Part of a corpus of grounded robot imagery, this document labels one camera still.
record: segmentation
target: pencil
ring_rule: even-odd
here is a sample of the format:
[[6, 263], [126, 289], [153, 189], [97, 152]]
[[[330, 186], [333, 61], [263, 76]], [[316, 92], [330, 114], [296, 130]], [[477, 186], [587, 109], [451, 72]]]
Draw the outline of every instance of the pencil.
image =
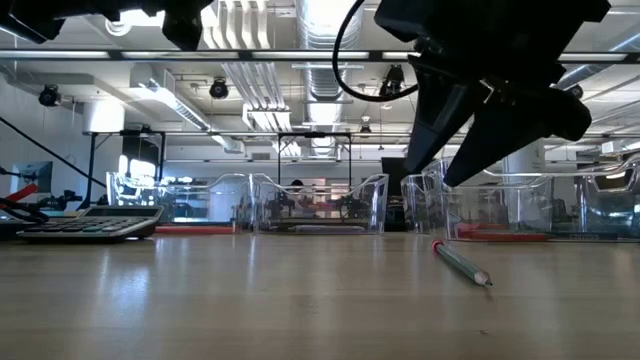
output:
[[469, 279], [473, 280], [480, 286], [491, 286], [491, 277], [489, 273], [477, 267], [474, 263], [460, 256], [455, 251], [449, 249], [441, 240], [435, 240], [431, 244], [431, 248], [436, 254], [442, 256], [449, 264], [455, 266], [462, 271]]

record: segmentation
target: security camera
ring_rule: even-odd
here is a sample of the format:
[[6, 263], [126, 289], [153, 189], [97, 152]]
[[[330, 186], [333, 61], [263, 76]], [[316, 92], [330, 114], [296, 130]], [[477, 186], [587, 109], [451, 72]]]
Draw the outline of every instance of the security camera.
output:
[[62, 95], [58, 92], [58, 85], [45, 85], [40, 93], [38, 101], [42, 106], [58, 107], [62, 103]]
[[225, 99], [229, 95], [229, 88], [226, 82], [227, 79], [225, 78], [216, 78], [213, 80], [213, 85], [211, 85], [211, 89], [209, 89], [209, 95], [214, 99]]
[[391, 96], [399, 94], [402, 90], [402, 83], [404, 82], [404, 72], [402, 66], [391, 65], [389, 72], [382, 82], [380, 87], [380, 96]]
[[582, 99], [582, 97], [584, 96], [584, 90], [582, 90], [582, 87], [580, 85], [572, 86], [565, 91], [571, 94], [571, 96], [575, 97], [576, 99]]

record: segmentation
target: red object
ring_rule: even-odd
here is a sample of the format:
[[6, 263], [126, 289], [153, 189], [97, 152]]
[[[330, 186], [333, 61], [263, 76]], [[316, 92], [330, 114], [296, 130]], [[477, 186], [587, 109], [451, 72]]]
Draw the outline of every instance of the red object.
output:
[[436, 248], [440, 245], [444, 245], [444, 243], [442, 242], [442, 240], [434, 240], [431, 243], [431, 250], [433, 250], [434, 253], [438, 253], [438, 251], [436, 250]]
[[231, 226], [157, 226], [156, 234], [217, 235], [233, 234]]
[[[38, 185], [30, 184], [30, 185], [27, 185], [24, 189], [19, 190], [18, 192], [15, 192], [7, 196], [5, 199], [13, 202], [18, 202], [37, 191], [38, 191]], [[0, 205], [0, 209], [4, 209], [4, 207], [5, 207], [4, 205]]]
[[509, 232], [479, 232], [469, 231], [460, 234], [461, 237], [467, 238], [468, 241], [488, 241], [488, 242], [526, 242], [526, 241], [547, 241], [551, 239], [548, 234], [524, 234]]

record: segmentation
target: white pipe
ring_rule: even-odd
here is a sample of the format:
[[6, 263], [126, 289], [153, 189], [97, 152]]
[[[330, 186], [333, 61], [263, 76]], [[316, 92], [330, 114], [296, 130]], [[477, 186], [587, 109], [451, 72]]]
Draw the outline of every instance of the white pipe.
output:
[[[204, 29], [202, 29], [202, 40], [209, 47], [209, 49], [217, 49], [218, 48], [216, 46], [215, 40], [213, 39], [214, 38], [214, 36], [213, 36], [214, 33], [215, 33], [215, 30], [214, 30], [213, 27], [205, 27]], [[227, 76], [236, 85], [236, 89], [240, 93], [240, 96], [242, 97], [242, 99], [247, 99], [248, 96], [247, 96], [247, 93], [245, 92], [245, 89], [242, 86], [239, 85], [239, 81], [236, 78], [235, 73], [229, 67], [229, 64], [222, 63], [221, 66], [222, 66], [222, 70], [224, 70], [224, 72], [227, 74]]]
[[264, 0], [257, 0], [256, 5], [258, 5], [258, 43], [261, 49], [270, 49], [267, 36], [267, 6]]
[[[258, 6], [258, 43], [260, 44], [261, 49], [270, 49], [271, 44], [269, 44], [269, 36], [267, 35], [267, 7], [265, 5], [264, 0], [257, 0], [256, 5]], [[282, 95], [282, 88], [280, 87], [280, 83], [278, 82], [278, 77], [276, 76], [276, 67], [274, 63], [268, 63], [265, 65], [267, 69], [267, 76], [269, 77], [268, 81], [273, 84], [272, 89], [274, 92], [274, 96], [277, 101], [277, 106], [279, 109], [285, 109], [286, 105], [284, 103], [284, 96]]]
[[[213, 14], [209, 14], [208, 16], [212, 18], [212, 37], [213, 40], [218, 45], [220, 49], [228, 49], [229, 46], [225, 41], [224, 35], [222, 34], [222, 26], [220, 25], [220, 2], [218, 2], [218, 9]], [[227, 76], [231, 78], [231, 81], [236, 85], [236, 88], [239, 90], [240, 95], [243, 97], [245, 101], [251, 105], [252, 108], [260, 107], [258, 100], [255, 98], [253, 93], [250, 90], [249, 84], [245, 81], [242, 76], [242, 72], [237, 67], [237, 64], [226, 64], [226, 69], [224, 71], [227, 73]]]
[[251, 32], [251, 6], [248, 0], [240, 0], [242, 5], [242, 41], [247, 49], [255, 49], [256, 44], [253, 42], [253, 33]]
[[[247, 49], [255, 49], [256, 44], [253, 41], [253, 31], [251, 29], [251, 6], [249, 5], [248, 0], [241, 0], [240, 4], [242, 5], [242, 41]], [[256, 72], [264, 84], [271, 107], [277, 107], [273, 86], [269, 81], [264, 64], [254, 63], [252, 65], [255, 67]]]
[[[236, 36], [236, 5], [234, 0], [225, 0], [227, 4], [227, 29], [225, 32], [225, 36], [229, 45], [231, 45], [232, 49], [241, 49], [242, 45], [238, 41], [238, 37]], [[262, 95], [262, 91], [260, 90], [260, 86], [256, 82], [253, 77], [253, 73], [251, 72], [251, 68], [247, 63], [240, 63], [240, 68], [244, 72], [244, 79], [246, 79], [250, 85], [250, 90], [258, 100], [260, 107], [263, 109], [267, 108], [267, 101], [264, 99], [264, 95]]]

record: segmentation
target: desk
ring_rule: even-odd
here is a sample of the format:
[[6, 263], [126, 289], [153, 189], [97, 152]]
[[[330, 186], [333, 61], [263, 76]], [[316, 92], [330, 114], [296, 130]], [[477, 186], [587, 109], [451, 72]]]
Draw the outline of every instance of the desk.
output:
[[638, 359], [637, 244], [455, 244], [414, 235], [0, 244], [0, 357]]

